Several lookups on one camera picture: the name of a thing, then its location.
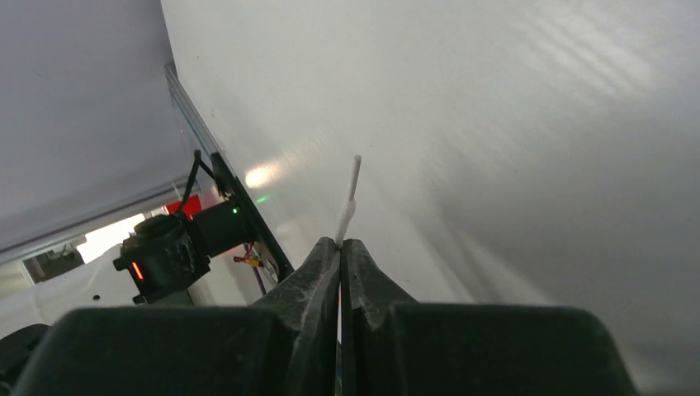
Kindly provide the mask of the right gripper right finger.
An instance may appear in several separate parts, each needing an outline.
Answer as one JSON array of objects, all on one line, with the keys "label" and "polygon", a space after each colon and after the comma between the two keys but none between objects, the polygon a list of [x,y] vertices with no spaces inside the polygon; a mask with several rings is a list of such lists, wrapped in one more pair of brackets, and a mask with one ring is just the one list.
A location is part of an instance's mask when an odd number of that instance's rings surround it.
[{"label": "right gripper right finger", "polygon": [[346,395],[634,395],[615,342],[582,309],[421,303],[364,243],[340,251]]}]

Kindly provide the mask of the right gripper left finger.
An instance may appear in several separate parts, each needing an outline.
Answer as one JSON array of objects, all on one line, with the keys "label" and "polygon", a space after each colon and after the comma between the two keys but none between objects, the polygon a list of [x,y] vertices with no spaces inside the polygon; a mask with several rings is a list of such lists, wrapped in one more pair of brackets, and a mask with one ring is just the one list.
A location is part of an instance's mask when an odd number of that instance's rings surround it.
[{"label": "right gripper left finger", "polygon": [[247,307],[78,309],[23,370],[16,395],[332,395],[338,250]]}]

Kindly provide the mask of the white shoelace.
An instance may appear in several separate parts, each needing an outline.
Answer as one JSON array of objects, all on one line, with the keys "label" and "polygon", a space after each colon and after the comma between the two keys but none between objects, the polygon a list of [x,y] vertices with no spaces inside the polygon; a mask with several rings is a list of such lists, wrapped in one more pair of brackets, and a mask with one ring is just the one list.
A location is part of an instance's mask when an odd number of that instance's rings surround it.
[{"label": "white shoelace", "polygon": [[357,192],[357,184],[362,165],[362,156],[355,155],[352,161],[351,177],[348,183],[348,192],[345,201],[343,202],[341,215],[338,221],[338,227],[334,235],[334,242],[337,248],[341,248],[345,239],[348,227],[356,210],[355,195]]}]

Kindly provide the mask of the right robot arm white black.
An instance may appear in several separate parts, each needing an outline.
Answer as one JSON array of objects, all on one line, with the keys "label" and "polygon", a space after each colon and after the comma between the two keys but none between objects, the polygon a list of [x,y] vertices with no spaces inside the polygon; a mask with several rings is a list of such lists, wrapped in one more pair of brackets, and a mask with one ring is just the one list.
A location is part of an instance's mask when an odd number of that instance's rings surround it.
[{"label": "right robot arm white black", "polygon": [[145,220],[1,303],[4,395],[634,395],[605,326],[556,306],[428,304],[321,238],[246,307],[167,306],[261,230],[228,202]]}]

